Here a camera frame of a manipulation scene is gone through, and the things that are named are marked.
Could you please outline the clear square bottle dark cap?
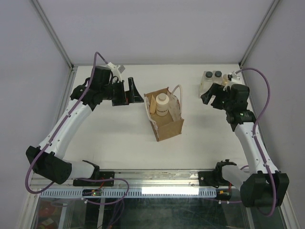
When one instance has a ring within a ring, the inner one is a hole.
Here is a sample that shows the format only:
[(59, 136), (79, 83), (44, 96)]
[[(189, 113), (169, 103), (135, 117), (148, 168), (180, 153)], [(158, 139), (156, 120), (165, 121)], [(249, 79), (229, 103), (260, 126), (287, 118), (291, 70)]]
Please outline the clear square bottle dark cap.
[(213, 72), (204, 71), (198, 90), (198, 97), (206, 93), (213, 84)]

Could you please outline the white cream jar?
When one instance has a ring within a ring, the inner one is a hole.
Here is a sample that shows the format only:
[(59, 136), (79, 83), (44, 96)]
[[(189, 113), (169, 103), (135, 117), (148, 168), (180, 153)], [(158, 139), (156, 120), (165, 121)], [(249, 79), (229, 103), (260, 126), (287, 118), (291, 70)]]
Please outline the white cream jar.
[(156, 96), (156, 113), (159, 116), (165, 116), (169, 110), (169, 96), (165, 93), (160, 93)]

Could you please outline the clear bottle white cap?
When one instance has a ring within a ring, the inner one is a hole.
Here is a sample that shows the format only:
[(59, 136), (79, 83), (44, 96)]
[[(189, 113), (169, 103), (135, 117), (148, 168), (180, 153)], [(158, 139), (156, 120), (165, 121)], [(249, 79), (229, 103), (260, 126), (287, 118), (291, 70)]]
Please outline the clear bottle white cap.
[(224, 74), (222, 76), (222, 86), (228, 87), (234, 84), (232, 81), (233, 75), (232, 74)]

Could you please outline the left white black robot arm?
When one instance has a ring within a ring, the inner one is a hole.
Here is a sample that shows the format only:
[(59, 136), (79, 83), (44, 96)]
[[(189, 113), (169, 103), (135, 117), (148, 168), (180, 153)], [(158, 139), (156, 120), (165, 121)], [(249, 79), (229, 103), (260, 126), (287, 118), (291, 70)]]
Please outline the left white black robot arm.
[(66, 150), (84, 120), (103, 101), (111, 101), (113, 106), (142, 103), (134, 79), (128, 78), (129, 90), (124, 89), (124, 80), (119, 72), (109, 65), (97, 66), (93, 75), (85, 79), (72, 91), (65, 112), (49, 135), (37, 146), (30, 146), (26, 156), (32, 170), (51, 182), (63, 184), (68, 179), (83, 178), (89, 185), (100, 180), (100, 167), (83, 160), (64, 160)]

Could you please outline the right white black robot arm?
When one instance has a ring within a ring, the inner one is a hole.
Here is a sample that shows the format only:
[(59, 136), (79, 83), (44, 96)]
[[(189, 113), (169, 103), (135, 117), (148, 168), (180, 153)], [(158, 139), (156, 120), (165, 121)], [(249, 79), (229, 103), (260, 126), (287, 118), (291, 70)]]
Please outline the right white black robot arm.
[(223, 86), (213, 83), (201, 95), (204, 104), (224, 110), (226, 120), (239, 139), (249, 172), (229, 161), (218, 162), (211, 174), (204, 177), (210, 186), (231, 183), (240, 191), (241, 202), (246, 208), (275, 208), (282, 204), (289, 185), (289, 178), (273, 164), (263, 146), (257, 119), (248, 109), (250, 89), (242, 84)]

